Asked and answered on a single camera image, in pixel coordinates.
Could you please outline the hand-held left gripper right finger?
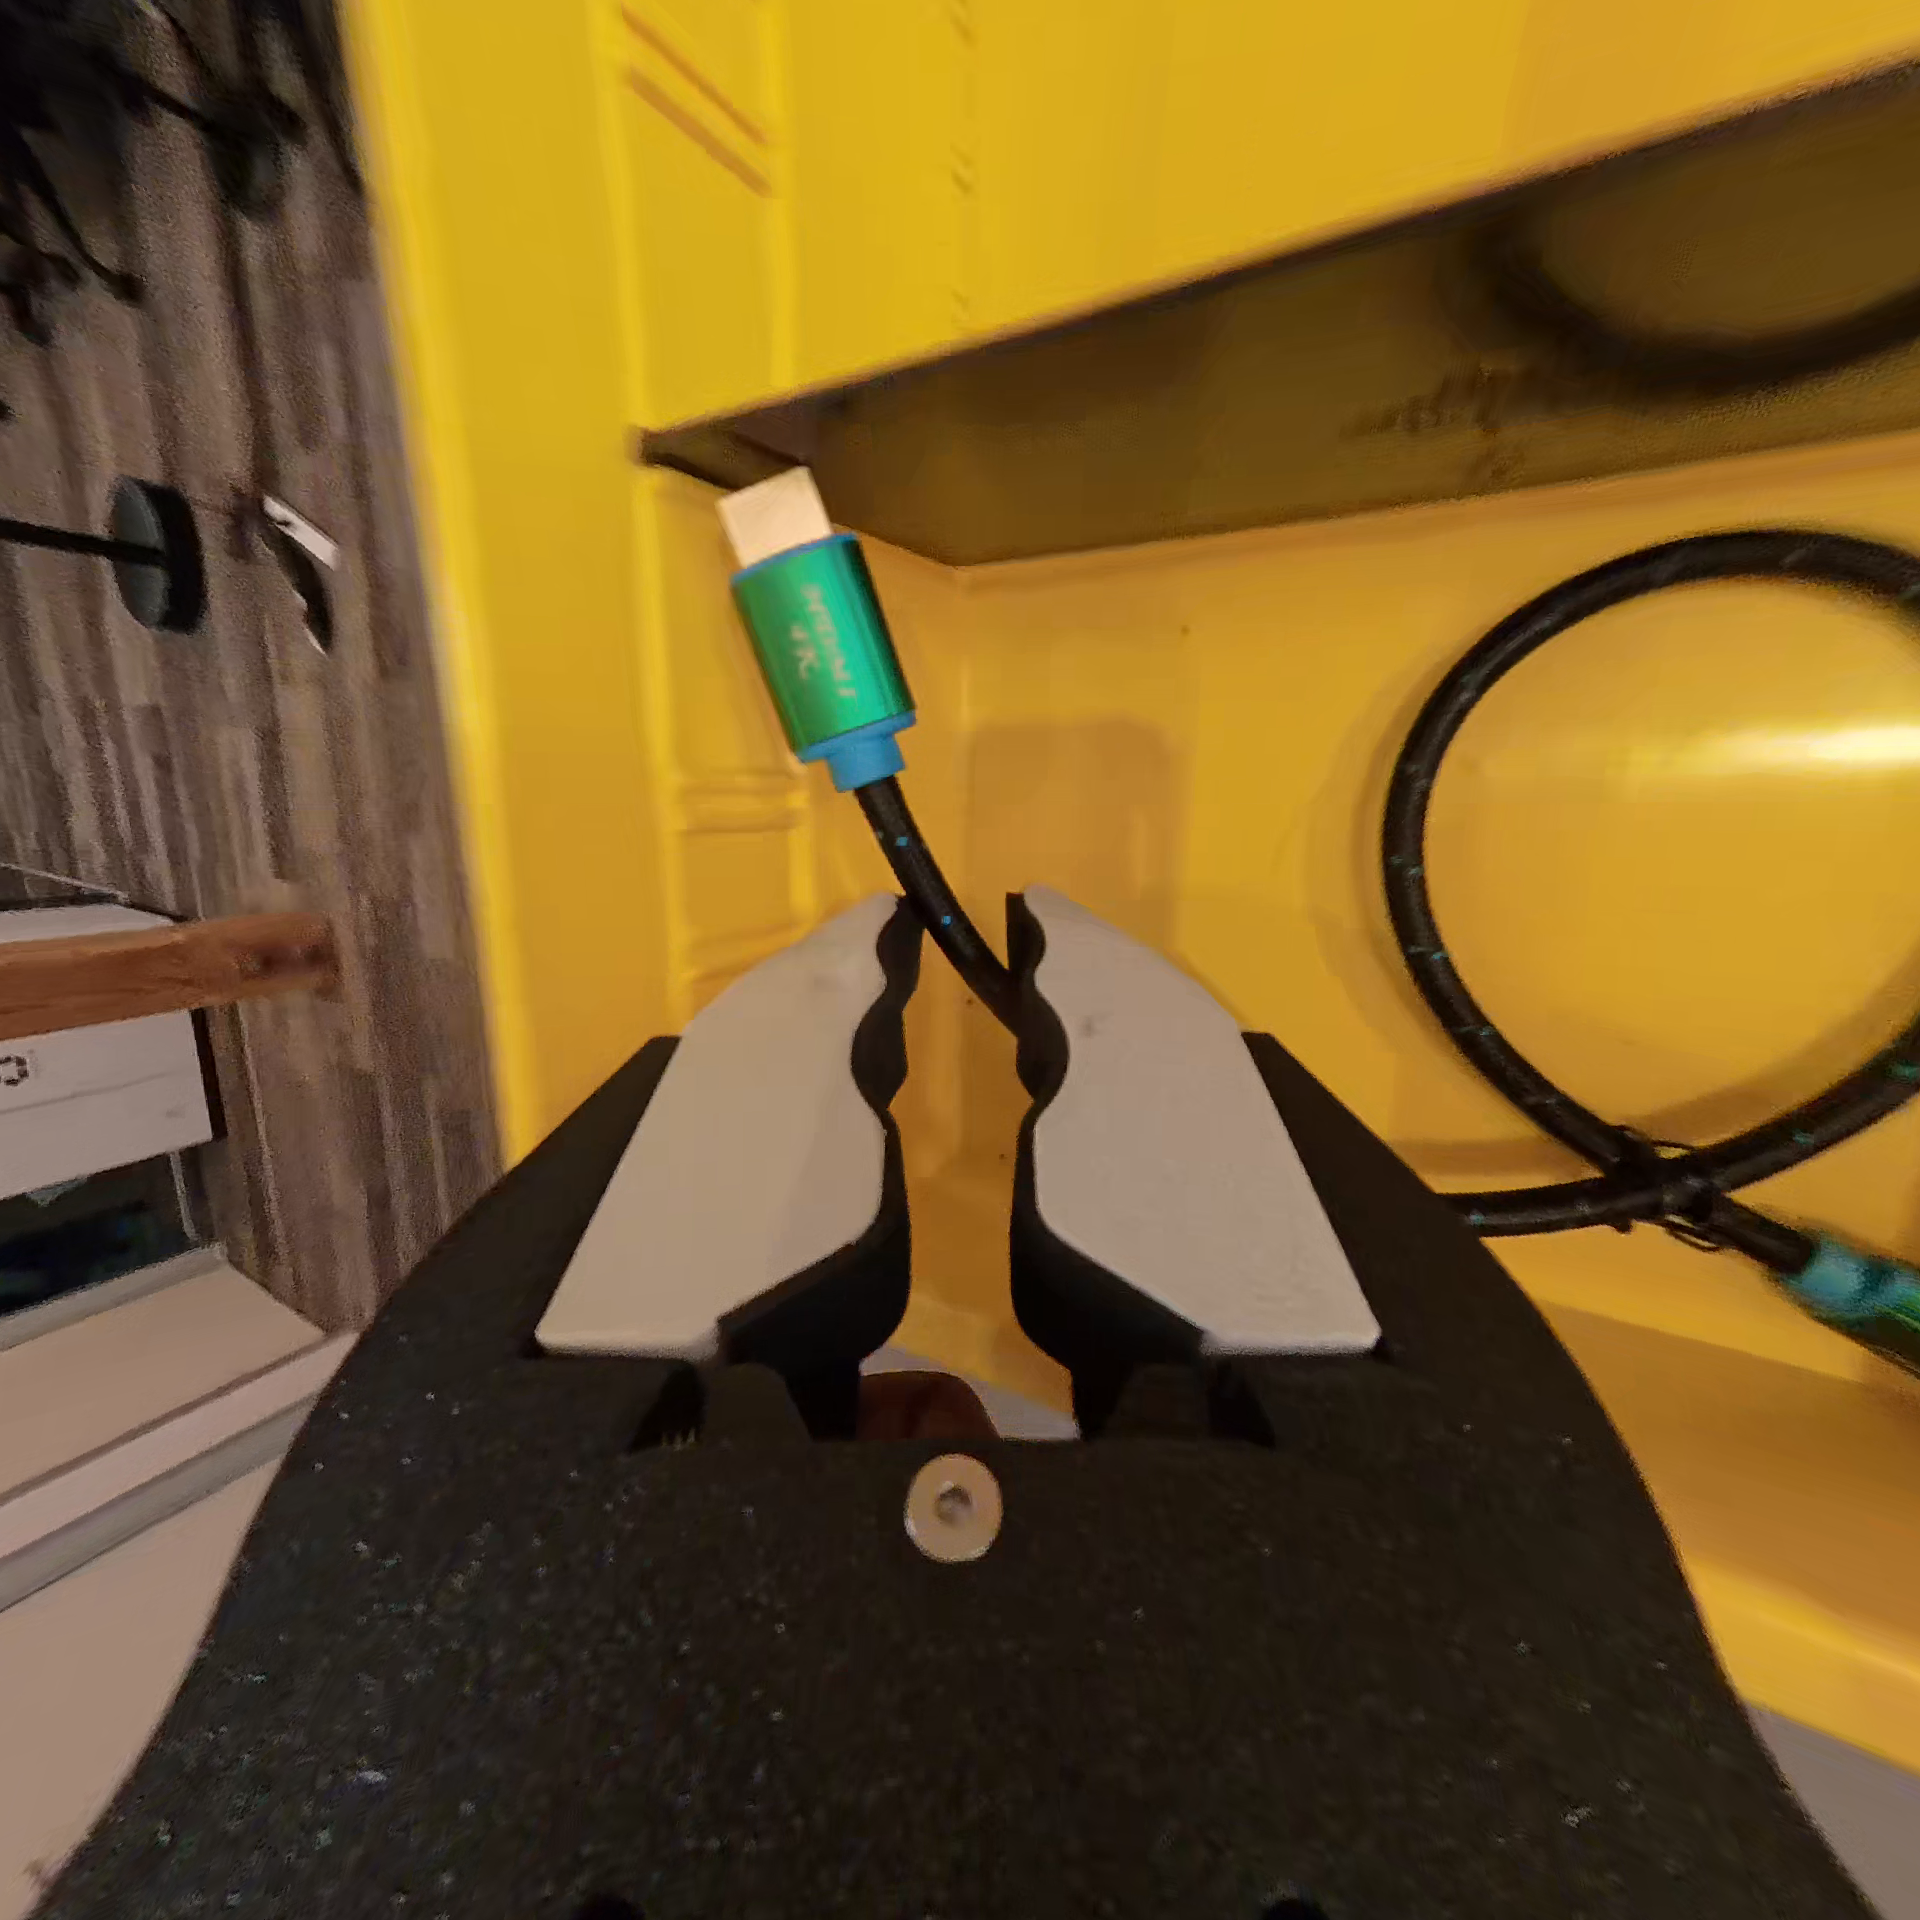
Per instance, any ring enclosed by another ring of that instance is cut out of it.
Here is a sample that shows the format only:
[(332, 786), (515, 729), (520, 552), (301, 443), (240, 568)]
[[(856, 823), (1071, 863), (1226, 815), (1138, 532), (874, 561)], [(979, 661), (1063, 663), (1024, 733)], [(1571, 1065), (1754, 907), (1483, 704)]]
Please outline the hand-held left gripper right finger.
[(1370, 1354), (1377, 1312), (1236, 1018), (1052, 888), (1007, 905), (1026, 1332), (1063, 1361)]

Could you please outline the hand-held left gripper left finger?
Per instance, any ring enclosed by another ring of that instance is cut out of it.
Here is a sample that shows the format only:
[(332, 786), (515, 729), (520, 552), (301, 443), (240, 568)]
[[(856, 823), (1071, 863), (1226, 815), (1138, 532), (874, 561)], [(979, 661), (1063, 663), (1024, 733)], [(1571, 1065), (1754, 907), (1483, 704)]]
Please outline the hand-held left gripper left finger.
[(905, 1317), (892, 1115), (921, 923), (871, 896), (671, 1042), (538, 1327), (546, 1354), (858, 1369)]

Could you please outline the black braided cable green plugs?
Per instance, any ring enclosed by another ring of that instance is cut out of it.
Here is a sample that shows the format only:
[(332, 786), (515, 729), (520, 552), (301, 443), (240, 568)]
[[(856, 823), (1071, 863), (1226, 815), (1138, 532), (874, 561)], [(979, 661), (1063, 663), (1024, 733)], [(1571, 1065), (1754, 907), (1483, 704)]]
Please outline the black braided cable green plugs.
[[(1001, 1025), (1018, 985), (959, 903), (917, 825), (899, 737), (917, 721), (874, 571), (839, 536), (807, 469), (725, 498), (747, 536), (731, 599), (789, 751), (858, 794), (905, 900), (949, 964)], [(1577, 1104), (1488, 1025), (1434, 915), (1427, 825), (1434, 784), (1482, 698), (1584, 619), (1683, 585), (1763, 584), (1849, 592), (1916, 619), (1916, 556), (1887, 543), (1794, 528), (1745, 528), (1648, 545), (1588, 568), (1501, 618), (1437, 682), (1394, 756), (1380, 823), (1383, 903), (1399, 960), (1457, 1055), (1528, 1121), (1594, 1165), (1586, 1181), (1453, 1193), (1479, 1236), (1541, 1236), (1642, 1223), (1712, 1253), (1763, 1265), (1799, 1312), (1916, 1375), (1916, 1268), (1847, 1241), (1788, 1231), (1736, 1191), (1796, 1168), (1916, 1100), (1916, 1025), (1834, 1088), (1740, 1136), (1667, 1154)]]

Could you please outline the yellow plastic bin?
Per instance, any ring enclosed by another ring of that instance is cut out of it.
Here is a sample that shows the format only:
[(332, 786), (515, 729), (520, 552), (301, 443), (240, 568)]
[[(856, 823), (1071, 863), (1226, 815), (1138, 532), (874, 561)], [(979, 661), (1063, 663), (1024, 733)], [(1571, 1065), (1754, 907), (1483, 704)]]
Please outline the yellow plastic bin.
[[(1377, 1312), (1442, 1232), (1597, 1389), (1736, 1688), (1916, 1767), (1916, 1375), (1743, 1255), (1479, 1236), (1594, 1165), (1457, 1055), (1388, 919), (1428, 695), (1680, 538), (1916, 556), (1916, 5), (347, 5), (509, 1163), (900, 885), (786, 745), (727, 496), (807, 469), (914, 698), (900, 788), (1015, 976), (1044, 885), (1239, 1021)], [(1676, 1154), (1916, 1025), (1916, 619), (1642, 596), (1432, 788), (1442, 947)], [(1061, 1399), (1028, 1092), (921, 925), (895, 1339)], [(1916, 1268), (1916, 1100), (1736, 1201)], [(1153, 1352), (1145, 1365), (1210, 1357)]]

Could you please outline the person's left hand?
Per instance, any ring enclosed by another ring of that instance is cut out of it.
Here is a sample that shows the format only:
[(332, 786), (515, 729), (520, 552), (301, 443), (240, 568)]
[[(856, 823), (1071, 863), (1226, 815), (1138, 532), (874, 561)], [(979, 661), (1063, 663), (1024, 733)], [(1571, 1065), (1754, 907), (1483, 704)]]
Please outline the person's left hand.
[(864, 1375), (856, 1392), (856, 1441), (868, 1444), (999, 1441), (985, 1401), (967, 1379), (924, 1368)]

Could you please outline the wooden shelf board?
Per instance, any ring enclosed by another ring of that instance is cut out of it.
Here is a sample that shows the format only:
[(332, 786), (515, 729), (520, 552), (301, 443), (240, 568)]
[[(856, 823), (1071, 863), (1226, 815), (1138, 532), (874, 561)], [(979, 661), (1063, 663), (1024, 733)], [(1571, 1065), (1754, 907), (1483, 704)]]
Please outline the wooden shelf board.
[(13, 941), (3, 952), (3, 1041), (333, 993), (340, 979), (332, 925), (304, 912)]

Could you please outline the white box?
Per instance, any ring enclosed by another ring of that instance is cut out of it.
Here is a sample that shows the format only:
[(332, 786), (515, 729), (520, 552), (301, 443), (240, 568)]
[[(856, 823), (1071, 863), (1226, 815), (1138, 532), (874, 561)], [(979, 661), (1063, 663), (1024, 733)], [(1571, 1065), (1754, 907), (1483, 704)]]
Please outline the white box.
[(3, 1042), (3, 1196), (76, 1185), (217, 1136), (197, 1019), (87, 1025)]

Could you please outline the black round stand base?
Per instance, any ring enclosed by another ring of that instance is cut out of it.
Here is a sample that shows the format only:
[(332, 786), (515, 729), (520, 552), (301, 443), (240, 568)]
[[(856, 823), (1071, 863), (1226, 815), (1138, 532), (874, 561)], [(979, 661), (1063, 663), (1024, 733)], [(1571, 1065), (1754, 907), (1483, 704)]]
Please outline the black round stand base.
[(203, 540), (184, 491), (120, 473), (103, 532), (3, 517), (3, 545), (101, 563), (121, 609), (149, 633), (199, 633), (208, 610)]

